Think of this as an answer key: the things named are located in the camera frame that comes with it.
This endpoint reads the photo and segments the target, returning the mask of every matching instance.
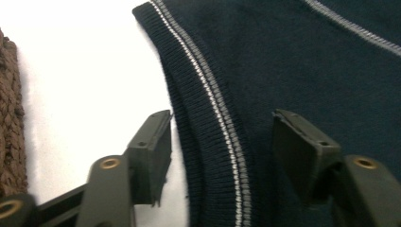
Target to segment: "white backdrop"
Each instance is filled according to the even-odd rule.
[[[131,14],[144,2],[0,0],[0,27],[18,46],[28,191],[38,204],[84,184],[94,161],[122,154],[150,114],[171,109],[157,52]],[[138,226],[187,224],[172,128],[162,207],[135,206]]]

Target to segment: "brass rivet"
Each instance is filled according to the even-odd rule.
[[[11,216],[15,212],[17,212],[23,206],[23,202],[17,200],[5,201],[0,204],[0,209],[8,205],[10,206],[9,209],[6,209],[6,211],[4,212],[0,212],[0,219]]]
[[[120,165],[120,160],[115,158],[106,159],[100,163],[101,168],[114,168],[118,165]]]
[[[354,159],[354,163],[357,166],[361,166],[364,168],[369,168],[369,169],[377,168],[377,164],[374,161],[366,159],[366,158],[357,157],[356,159]]]

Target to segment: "dark green sweater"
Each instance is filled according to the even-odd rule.
[[[380,160],[401,179],[400,9],[155,0],[133,11],[165,70],[191,226],[332,226],[329,205],[304,208],[271,154],[275,109],[303,115],[344,154]]]

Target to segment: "white stripe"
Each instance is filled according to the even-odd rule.
[[[326,16],[327,18],[331,19],[335,23],[339,24],[340,26],[344,27],[352,31],[353,33],[357,34],[360,38],[364,39],[365,41],[377,45],[381,48],[387,49],[388,51],[392,52],[393,54],[401,57],[401,46],[397,44],[393,44],[390,41],[387,41],[380,36],[375,35],[373,32],[355,24],[347,19],[343,18],[342,16],[338,15],[335,11],[329,9],[327,6],[323,5],[321,2],[317,0],[305,0],[305,2],[313,9],[318,11],[320,14]]]
[[[248,180],[248,175],[247,175],[246,163],[245,163],[245,159],[243,158],[242,147],[239,144],[238,137],[237,137],[236,131],[234,129],[234,124],[232,122],[231,117],[228,114],[227,108],[225,106],[224,100],[222,98],[221,92],[220,92],[218,85],[216,83],[216,80],[214,78],[214,75],[213,75],[212,71],[210,70],[203,55],[199,51],[199,49],[192,42],[192,40],[188,36],[188,34],[177,24],[177,22],[171,16],[171,14],[167,10],[167,8],[163,4],[163,2],[156,0],[156,3],[159,6],[157,6],[156,3],[154,3],[153,1],[150,1],[150,3],[155,8],[155,10],[161,17],[162,21],[164,22],[164,24],[166,25],[168,30],[171,32],[171,34],[177,39],[177,41],[182,46],[185,54],[187,55],[188,59],[190,59],[196,72],[198,73],[198,75],[200,77],[200,81],[202,82],[203,88],[206,91],[206,94],[209,96],[209,100],[212,103],[212,107],[213,107],[213,110],[218,119],[221,130],[222,130],[223,134],[225,135],[224,138],[226,140],[227,149],[229,150],[230,159],[231,159],[231,163],[232,163],[232,167],[233,167],[234,180],[235,180],[235,194],[236,194],[235,226],[241,226],[243,218],[244,218],[244,222],[243,222],[244,226],[250,226],[252,204],[251,204],[251,196],[250,196],[251,192],[249,190],[249,180]],[[241,197],[241,189],[239,187],[240,184],[242,186],[242,189],[246,189],[245,190],[245,192],[247,194],[246,197]]]

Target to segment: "clamp jaw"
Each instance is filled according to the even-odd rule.
[[[338,227],[400,227],[401,186],[378,161],[341,147],[296,113],[273,113],[272,149],[305,205],[333,198]]]
[[[170,111],[152,114],[123,155],[94,162],[88,183],[37,206],[32,195],[0,200],[0,226],[135,226],[135,204],[159,202],[171,162]]]

